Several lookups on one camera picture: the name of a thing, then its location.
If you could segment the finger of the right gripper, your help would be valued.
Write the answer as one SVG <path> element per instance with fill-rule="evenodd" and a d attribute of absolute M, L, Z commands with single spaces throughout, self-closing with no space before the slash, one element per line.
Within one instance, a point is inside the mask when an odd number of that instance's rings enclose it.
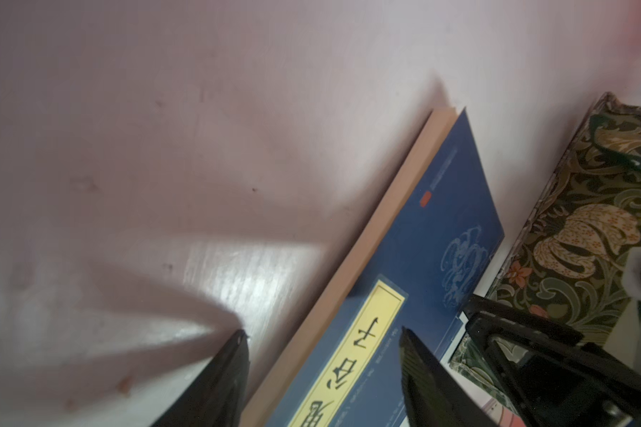
<path fill-rule="evenodd" d="M 564 324 L 471 295 L 466 331 L 528 426 L 641 426 L 641 375 Z"/>

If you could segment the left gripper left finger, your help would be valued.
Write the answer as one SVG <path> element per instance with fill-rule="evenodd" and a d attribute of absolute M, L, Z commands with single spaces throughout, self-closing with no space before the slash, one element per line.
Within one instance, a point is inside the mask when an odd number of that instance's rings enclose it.
<path fill-rule="evenodd" d="M 240 424 L 249 377 L 247 334 L 240 329 L 155 426 L 232 427 Z"/>

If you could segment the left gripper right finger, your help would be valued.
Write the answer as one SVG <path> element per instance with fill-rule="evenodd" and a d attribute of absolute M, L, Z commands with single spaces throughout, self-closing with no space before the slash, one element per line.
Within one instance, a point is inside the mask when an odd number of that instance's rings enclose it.
<path fill-rule="evenodd" d="M 404 327 L 399 339 L 402 394 L 411 426 L 493 426 L 416 334 Z"/>

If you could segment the navy book top yellow label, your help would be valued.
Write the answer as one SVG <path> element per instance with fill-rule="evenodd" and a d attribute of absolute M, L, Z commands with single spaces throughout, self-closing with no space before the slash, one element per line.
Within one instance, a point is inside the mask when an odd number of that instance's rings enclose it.
<path fill-rule="evenodd" d="M 503 238 L 468 114 L 432 112 L 241 424 L 402 425 L 401 332 L 443 357 Z"/>

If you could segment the cream canvas bag green handles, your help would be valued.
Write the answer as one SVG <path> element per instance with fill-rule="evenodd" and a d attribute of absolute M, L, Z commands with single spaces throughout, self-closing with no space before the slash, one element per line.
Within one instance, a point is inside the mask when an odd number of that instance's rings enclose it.
<path fill-rule="evenodd" d="M 606 352 L 634 305 L 621 284 L 634 247 L 641 107 L 608 93 L 587 113 L 484 298 L 571 327 Z M 467 332 L 450 367 L 518 414 Z"/>

